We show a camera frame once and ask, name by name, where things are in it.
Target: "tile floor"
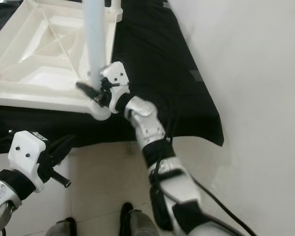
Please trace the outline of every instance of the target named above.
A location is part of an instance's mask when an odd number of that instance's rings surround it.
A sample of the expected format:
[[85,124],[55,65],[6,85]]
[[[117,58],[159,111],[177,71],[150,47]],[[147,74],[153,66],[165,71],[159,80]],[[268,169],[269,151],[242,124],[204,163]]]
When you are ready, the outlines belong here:
[[[128,143],[111,143],[73,149],[56,167],[72,181],[69,189],[50,180],[42,193],[32,194],[13,214],[7,235],[44,236],[55,222],[72,216],[78,222],[79,236],[117,236],[119,210],[126,201],[152,217],[144,160],[137,146],[132,146],[132,154],[128,147]],[[200,138],[179,138],[174,147],[206,186],[212,184],[216,164],[223,166],[227,161],[222,157],[225,148]],[[6,154],[0,154],[3,168],[8,168]]]

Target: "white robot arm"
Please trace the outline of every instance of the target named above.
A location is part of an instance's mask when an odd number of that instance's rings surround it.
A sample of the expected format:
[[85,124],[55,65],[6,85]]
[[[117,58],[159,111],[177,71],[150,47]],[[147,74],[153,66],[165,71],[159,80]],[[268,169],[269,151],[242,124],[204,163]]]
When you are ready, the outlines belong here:
[[[101,71],[101,91],[77,83],[90,99],[121,113],[136,131],[151,183],[150,198],[158,226],[177,236],[243,236],[223,222],[201,211],[201,195],[190,174],[176,157],[166,131],[157,118],[156,107],[131,95],[121,62]],[[40,192],[50,178],[65,187],[70,181],[53,167],[70,152],[74,137],[65,137],[51,145],[35,132],[14,135],[8,154],[11,171],[0,172],[0,231],[11,214],[33,191]]]

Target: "black tablecloth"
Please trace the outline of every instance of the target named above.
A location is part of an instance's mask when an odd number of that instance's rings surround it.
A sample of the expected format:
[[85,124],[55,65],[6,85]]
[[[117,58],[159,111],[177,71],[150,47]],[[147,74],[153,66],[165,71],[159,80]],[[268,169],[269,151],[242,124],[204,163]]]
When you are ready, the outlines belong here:
[[[113,61],[123,63],[131,92],[153,102],[164,125],[173,110],[179,114],[175,136],[198,136],[221,146],[219,113],[165,1],[121,1],[123,18],[117,24]],[[14,10],[0,6],[0,28]],[[50,140],[76,134],[77,147],[135,139],[120,115],[97,121],[89,114],[0,106],[0,138],[8,130],[35,130]],[[6,151],[8,145],[0,146],[0,152]]]

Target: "white wall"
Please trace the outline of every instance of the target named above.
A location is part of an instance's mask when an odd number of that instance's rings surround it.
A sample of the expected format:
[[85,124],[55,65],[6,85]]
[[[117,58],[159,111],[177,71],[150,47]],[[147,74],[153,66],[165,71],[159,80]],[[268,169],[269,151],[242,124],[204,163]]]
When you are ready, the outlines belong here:
[[170,4],[230,142],[224,200],[258,235],[295,236],[295,0]]

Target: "white plastic tray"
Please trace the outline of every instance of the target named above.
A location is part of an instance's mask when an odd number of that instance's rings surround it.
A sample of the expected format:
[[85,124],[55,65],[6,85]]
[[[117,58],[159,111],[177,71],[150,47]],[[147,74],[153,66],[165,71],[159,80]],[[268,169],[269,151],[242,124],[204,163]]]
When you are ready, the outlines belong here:
[[[105,8],[106,63],[121,13]],[[88,82],[82,4],[25,0],[0,31],[0,105],[110,116],[75,88]]]

